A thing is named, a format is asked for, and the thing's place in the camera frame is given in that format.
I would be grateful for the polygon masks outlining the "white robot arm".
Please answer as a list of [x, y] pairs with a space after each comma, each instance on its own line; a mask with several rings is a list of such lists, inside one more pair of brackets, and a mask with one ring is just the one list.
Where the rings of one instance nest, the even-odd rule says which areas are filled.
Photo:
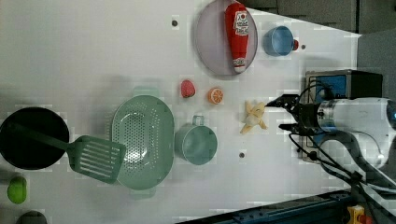
[[283, 94], [267, 105], [288, 111], [295, 121], [279, 128], [308, 138], [331, 166], [357, 172], [372, 185], [395, 187], [394, 101], [368, 97], [302, 104], [297, 94]]

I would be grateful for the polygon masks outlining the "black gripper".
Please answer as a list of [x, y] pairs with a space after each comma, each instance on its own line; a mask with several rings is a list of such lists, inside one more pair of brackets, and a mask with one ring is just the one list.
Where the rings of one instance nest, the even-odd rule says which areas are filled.
[[315, 135], [320, 132], [318, 125], [318, 105], [301, 104], [297, 94], [283, 94], [266, 104], [267, 107], [283, 107], [295, 119], [292, 124], [279, 124], [281, 130], [298, 134], [300, 136]]

